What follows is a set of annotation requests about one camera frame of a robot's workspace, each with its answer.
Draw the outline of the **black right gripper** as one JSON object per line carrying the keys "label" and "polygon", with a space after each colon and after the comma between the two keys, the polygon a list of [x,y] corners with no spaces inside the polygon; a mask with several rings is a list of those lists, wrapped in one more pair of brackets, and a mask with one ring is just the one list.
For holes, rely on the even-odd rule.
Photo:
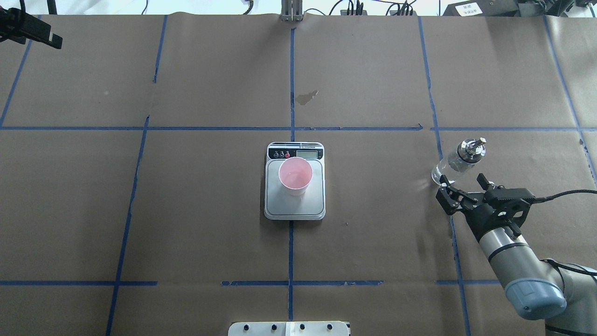
{"label": "black right gripper", "polygon": [[[446,215],[462,212],[476,240],[496,228],[509,228],[510,236],[522,235],[521,226],[536,196],[528,189],[489,189],[484,193],[468,193],[451,185],[446,175],[440,176],[436,200]],[[484,174],[478,174],[479,186],[490,186]]]}

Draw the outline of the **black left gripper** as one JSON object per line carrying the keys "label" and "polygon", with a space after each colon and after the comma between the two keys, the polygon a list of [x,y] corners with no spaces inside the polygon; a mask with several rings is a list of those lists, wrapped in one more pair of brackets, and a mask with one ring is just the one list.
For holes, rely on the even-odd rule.
{"label": "black left gripper", "polygon": [[0,9],[0,42],[7,40],[24,44],[33,40],[62,48],[62,37],[51,32],[51,26],[18,8]]}

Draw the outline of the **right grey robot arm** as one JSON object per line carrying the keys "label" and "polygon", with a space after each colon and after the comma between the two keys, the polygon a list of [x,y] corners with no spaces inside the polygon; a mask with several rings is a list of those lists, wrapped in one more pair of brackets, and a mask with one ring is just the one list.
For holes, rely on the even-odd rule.
{"label": "right grey robot arm", "polygon": [[547,336],[594,336],[596,270],[538,258],[521,232],[533,204],[569,192],[537,197],[528,189],[496,185],[483,174],[476,180],[482,191],[469,193],[442,175],[436,198],[447,215],[463,213],[516,313],[526,320],[544,320]]}

